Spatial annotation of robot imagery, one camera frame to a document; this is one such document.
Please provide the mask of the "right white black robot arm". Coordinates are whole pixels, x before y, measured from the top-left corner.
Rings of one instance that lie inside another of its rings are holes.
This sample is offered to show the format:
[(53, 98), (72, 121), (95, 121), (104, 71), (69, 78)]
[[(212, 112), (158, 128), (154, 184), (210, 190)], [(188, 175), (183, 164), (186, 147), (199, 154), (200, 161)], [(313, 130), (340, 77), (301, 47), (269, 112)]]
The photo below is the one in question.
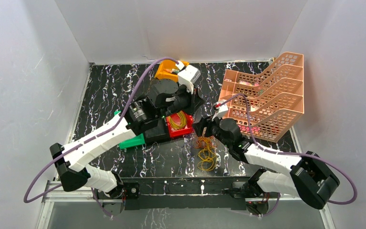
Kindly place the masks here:
[(261, 149), (241, 133), (231, 118), (201, 115), (194, 119), (193, 128), (198, 136), (215, 137), (234, 159), (261, 166), (244, 188), (234, 188), (233, 192), (249, 191), (256, 198), (270, 192), (283, 193), (322, 209), (340, 185), (340, 180), (318, 155), (312, 152), (281, 155), (271, 148)]

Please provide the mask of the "black plastic bin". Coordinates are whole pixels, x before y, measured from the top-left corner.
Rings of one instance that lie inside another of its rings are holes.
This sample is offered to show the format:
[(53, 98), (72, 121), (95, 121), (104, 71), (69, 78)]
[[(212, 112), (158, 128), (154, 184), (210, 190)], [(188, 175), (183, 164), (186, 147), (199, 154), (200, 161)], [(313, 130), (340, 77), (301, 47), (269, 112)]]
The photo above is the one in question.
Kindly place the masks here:
[(146, 130), (143, 136), (146, 144), (162, 143), (171, 139), (165, 119), (160, 119), (157, 126)]

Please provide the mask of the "green plastic bin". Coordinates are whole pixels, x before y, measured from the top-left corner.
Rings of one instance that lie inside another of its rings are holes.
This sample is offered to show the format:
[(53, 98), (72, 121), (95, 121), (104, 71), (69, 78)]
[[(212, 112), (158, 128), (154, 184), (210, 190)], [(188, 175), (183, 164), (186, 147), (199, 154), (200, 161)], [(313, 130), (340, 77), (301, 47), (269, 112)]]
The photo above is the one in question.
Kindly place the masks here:
[(116, 140), (119, 142), (118, 147), (120, 149), (127, 149), (144, 145), (145, 140), (143, 134), (127, 139), (128, 136), (132, 136), (132, 131), (128, 130), (126, 126), (127, 122), (125, 118), (122, 118), (117, 127), (111, 131), (111, 135), (116, 136)]

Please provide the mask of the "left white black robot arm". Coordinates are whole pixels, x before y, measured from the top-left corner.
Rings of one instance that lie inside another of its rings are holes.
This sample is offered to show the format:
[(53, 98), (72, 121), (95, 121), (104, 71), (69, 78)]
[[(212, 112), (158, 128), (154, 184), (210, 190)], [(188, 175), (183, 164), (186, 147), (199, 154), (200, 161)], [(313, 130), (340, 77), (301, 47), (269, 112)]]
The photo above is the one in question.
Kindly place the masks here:
[(115, 115), (73, 143), (64, 146), (55, 143), (50, 147), (63, 190), (91, 187), (110, 198), (119, 198), (124, 191), (120, 176), (93, 167), (90, 162), (119, 143), (155, 128), (161, 119), (180, 111), (193, 115), (203, 104), (194, 79), (156, 80), (146, 94), (126, 106), (125, 113)]

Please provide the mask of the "red plastic bin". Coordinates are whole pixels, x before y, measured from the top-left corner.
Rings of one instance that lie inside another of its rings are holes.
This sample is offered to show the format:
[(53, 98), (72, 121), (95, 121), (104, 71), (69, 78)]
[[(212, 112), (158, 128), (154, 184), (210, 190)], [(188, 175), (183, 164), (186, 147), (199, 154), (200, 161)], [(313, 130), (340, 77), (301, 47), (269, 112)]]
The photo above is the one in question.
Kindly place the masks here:
[(171, 138), (178, 138), (193, 132), (193, 117), (180, 111), (166, 117), (167, 126)]

